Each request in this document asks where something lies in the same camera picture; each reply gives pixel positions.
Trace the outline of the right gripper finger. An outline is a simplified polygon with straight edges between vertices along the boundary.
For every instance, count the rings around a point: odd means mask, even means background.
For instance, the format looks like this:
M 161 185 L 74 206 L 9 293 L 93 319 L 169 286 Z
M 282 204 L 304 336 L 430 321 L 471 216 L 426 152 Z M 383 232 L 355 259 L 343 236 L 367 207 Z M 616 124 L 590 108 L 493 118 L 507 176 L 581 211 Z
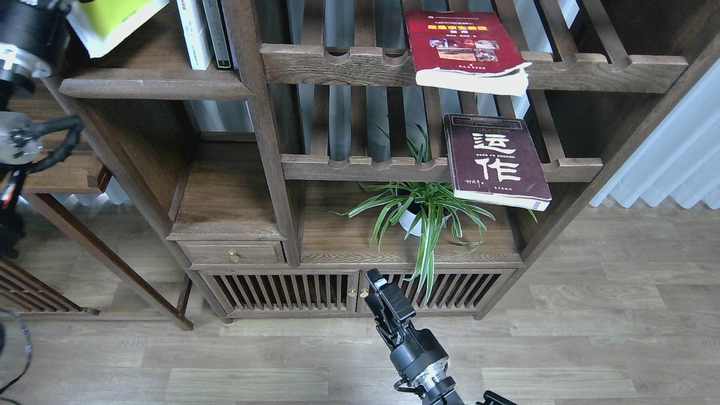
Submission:
M 366 279 L 370 287 L 368 288 L 368 294 L 364 298 L 377 295 L 379 298 L 388 298 L 386 295 L 386 288 L 389 288 L 389 281 L 380 273 L 376 268 L 367 271 Z

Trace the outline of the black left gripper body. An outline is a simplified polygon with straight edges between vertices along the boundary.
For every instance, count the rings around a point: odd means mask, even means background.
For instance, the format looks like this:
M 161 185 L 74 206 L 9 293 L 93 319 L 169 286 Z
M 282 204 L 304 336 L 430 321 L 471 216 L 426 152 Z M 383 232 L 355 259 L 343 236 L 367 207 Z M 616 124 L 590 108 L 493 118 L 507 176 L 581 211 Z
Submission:
M 72 1 L 1 2 L 3 94 L 31 94 L 33 78 L 51 77 L 69 44 Z

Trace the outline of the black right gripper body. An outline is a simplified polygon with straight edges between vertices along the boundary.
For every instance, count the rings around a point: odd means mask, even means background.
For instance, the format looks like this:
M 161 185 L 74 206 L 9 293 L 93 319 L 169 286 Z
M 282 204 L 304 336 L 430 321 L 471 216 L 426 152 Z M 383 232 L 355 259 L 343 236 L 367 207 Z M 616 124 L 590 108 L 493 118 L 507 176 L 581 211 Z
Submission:
M 453 397 L 448 353 L 430 329 L 414 328 L 411 317 L 416 311 L 398 286 L 390 284 L 385 291 L 388 298 L 375 295 L 375 321 L 398 371 L 394 389 L 419 397 Z

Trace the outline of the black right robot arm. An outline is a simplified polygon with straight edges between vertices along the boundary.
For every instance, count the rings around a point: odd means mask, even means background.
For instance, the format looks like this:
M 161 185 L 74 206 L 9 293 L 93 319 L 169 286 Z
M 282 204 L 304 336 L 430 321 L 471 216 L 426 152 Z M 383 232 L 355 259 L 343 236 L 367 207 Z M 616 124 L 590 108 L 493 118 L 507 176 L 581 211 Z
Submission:
M 411 318 L 416 311 L 398 285 L 388 282 L 376 268 L 367 272 L 367 279 L 375 294 L 365 302 L 399 374 L 394 389 L 416 394 L 424 404 L 463 404 L 455 380 L 446 374 L 448 353 L 430 329 L 414 328 Z

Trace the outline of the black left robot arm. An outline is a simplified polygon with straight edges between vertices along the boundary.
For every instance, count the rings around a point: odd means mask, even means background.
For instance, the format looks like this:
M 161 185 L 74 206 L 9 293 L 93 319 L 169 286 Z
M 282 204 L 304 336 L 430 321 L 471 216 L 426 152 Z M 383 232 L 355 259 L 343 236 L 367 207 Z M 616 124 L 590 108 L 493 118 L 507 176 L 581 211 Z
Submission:
M 42 172 L 67 159 L 79 143 L 83 122 L 75 115 L 36 123 L 11 112 L 13 97 L 31 97 L 35 78 L 57 72 L 69 45 L 65 19 L 71 1 L 3 1 L 1 3 L 1 152 L 2 177 L 9 176 L 2 194 L 2 257 L 25 236 L 16 203 L 29 174 Z

